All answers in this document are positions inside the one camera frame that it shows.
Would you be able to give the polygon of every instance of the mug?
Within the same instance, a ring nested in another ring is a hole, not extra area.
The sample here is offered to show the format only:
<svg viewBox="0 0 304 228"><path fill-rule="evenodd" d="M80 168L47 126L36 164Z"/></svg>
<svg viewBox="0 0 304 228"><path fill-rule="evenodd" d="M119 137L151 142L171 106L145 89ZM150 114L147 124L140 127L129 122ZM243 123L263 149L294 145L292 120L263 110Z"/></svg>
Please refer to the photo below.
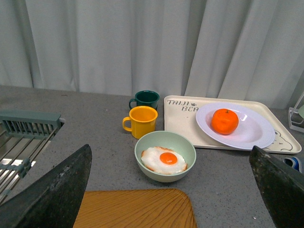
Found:
<svg viewBox="0 0 304 228"><path fill-rule="evenodd" d="M136 139L140 139L147 133L155 131L156 118L158 114L154 108L148 106L137 106L130 110L129 116L123 119L123 128L132 133ZM125 126L130 121L131 127Z"/></svg>
<svg viewBox="0 0 304 228"><path fill-rule="evenodd" d="M149 106L157 110L157 104L160 96L157 92L151 90L139 91L135 94L135 98L129 101L129 108L132 109L132 102L136 102L136 106Z"/></svg>

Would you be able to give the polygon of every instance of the tangerine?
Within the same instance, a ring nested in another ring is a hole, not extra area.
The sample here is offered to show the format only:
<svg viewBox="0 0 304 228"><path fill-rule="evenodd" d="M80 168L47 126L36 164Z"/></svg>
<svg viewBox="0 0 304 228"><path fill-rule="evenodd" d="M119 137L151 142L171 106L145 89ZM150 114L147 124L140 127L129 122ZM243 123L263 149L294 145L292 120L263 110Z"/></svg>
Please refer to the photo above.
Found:
<svg viewBox="0 0 304 228"><path fill-rule="evenodd" d="M231 134L238 127L238 115L226 108L218 109L213 114L211 126L220 134Z"/></svg>

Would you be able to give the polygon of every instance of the mug handle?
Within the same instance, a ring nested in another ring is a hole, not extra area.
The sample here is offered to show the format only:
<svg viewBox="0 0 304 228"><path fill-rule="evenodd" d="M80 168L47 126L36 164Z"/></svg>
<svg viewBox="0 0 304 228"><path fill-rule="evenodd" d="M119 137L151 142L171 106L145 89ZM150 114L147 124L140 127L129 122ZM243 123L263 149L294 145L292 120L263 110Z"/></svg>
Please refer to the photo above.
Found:
<svg viewBox="0 0 304 228"><path fill-rule="evenodd" d="M130 109L134 108L134 107L131 107L131 102L134 102L134 101L136 101L136 99L134 99L134 98L132 98L132 99L129 101L129 108L130 108Z"/></svg>
<svg viewBox="0 0 304 228"><path fill-rule="evenodd" d="M124 128L126 131L128 131L128 132L131 132L132 129L131 129L130 127L126 127L126 126L125 126L125 122L126 122L126 121L130 121L130 120L131 120L130 117L125 117L125 118L123 119L123 128Z"/></svg>

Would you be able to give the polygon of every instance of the beige tray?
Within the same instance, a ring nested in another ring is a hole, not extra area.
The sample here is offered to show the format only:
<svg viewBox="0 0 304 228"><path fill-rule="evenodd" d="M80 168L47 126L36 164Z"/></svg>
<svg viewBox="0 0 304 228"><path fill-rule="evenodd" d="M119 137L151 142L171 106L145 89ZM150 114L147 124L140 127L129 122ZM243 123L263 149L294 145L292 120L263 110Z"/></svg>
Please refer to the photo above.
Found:
<svg viewBox="0 0 304 228"><path fill-rule="evenodd" d="M242 105L264 116L272 124L276 136L274 143L264 148L265 151L297 154L302 150L298 141L281 124L269 108L259 102L170 95L164 99L165 130L186 137L196 148L238 150L212 139L198 126L196 122L197 110L203 105L213 102L229 102Z"/></svg>

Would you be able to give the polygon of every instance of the plate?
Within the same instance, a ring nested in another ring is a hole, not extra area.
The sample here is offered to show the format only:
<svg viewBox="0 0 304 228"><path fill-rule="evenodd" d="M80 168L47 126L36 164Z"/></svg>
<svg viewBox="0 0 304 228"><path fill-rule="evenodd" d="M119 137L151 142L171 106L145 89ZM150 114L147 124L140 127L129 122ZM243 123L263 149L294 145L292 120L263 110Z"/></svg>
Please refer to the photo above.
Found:
<svg viewBox="0 0 304 228"><path fill-rule="evenodd" d="M212 116L220 108L230 109L238 116L238 126L229 135L219 134L211 127ZM215 102L206 104L198 109L196 121L208 136L234 148L252 150L255 145L265 148L275 140L275 130L267 119L249 108L233 103Z"/></svg>

